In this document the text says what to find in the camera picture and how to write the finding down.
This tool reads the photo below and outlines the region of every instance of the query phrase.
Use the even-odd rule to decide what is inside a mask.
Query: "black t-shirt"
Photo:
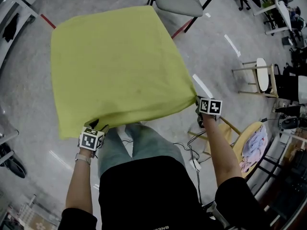
[[[269,229],[265,212],[243,178],[234,177],[222,183],[215,201],[218,211],[231,225],[246,230]],[[99,204],[103,230],[217,229],[215,221],[202,210],[184,166],[168,156],[108,169],[100,178]],[[96,223],[93,215],[68,208],[62,213],[59,230],[94,230]]]

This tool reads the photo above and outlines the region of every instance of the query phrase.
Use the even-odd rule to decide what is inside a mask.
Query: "sleeve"
[[[92,214],[76,208],[68,208],[62,212],[62,220],[58,230],[96,229],[97,218]]]
[[[242,177],[224,181],[217,189],[215,202],[216,209],[231,226],[246,230],[270,229],[265,211]]]

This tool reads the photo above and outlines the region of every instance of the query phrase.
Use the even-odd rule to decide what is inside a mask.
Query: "gray chair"
[[[147,5],[152,6],[153,1],[161,10],[194,17],[184,30],[186,33],[196,19],[202,17],[203,10],[212,0],[207,0],[204,5],[201,5],[200,0],[148,0]]]

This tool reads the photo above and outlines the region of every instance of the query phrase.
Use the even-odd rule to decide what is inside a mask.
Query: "gray floor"
[[[147,0],[38,0],[35,8],[55,25],[82,14],[104,12],[129,6],[144,5]],[[188,18],[156,9],[172,35]],[[199,18],[187,34],[181,33],[174,41],[191,75],[197,74],[216,99],[223,100],[223,116],[243,130],[252,122],[271,115],[275,99],[238,94],[248,88],[251,75],[232,74],[241,61],[264,58],[268,64],[280,68],[290,62],[289,48],[283,47],[281,37],[265,35],[263,17],[252,11],[239,11],[237,0],[213,0],[206,11],[211,17]],[[60,216],[78,151],[77,139],[60,140],[50,79],[50,38],[52,28],[41,18],[28,25],[13,48],[0,77],[0,106],[20,135],[10,142],[28,171],[26,179],[0,169],[1,187],[8,193],[15,207],[32,194],[43,207]],[[226,41],[227,34],[240,51],[240,58]],[[189,128],[197,130],[195,107],[166,118],[147,122],[163,137],[172,142],[186,142]],[[193,147],[201,151],[204,143],[197,140]],[[188,164],[189,153],[182,150],[187,170],[196,183],[195,171]],[[202,165],[201,190],[204,203],[214,198],[216,182],[212,161]],[[93,161],[91,184],[99,184],[96,160]],[[94,215],[100,228],[98,190],[92,187]]]

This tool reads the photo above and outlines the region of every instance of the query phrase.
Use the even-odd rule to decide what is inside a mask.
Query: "desk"
[[[292,26],[291,26],[291,21],[290,21],[290,15],[289,15],[289,11],[286,7],[286,5],[284,4],[283,1],[278,1],[278,0],[275,0],[275,4],[274,5],[271,5],[263,10],[260,10],[256,13],[254,13],[254,15],[259,15],[261,13],[264,13],[266,11],[269,11],[269,10],[272,10],[272,9],[277,9],[278,12],[281,14],[285,24],[286,24],[286,27],[281,27],[281,28],[277,28],[277,29],[274,29],[274,30],[270,30],[270,31],[266,31],[265,34],[266,35],[269,35],[269,34],[273,34],[273,33],[276,33],[276,32],[282,32],[282,31],[286,31],[286,30],[292,30]]]
[[[51,77],[61,138],[84,123],[117,127],[195,104],[184,61],[152,6],[77,16],[51,38]]]

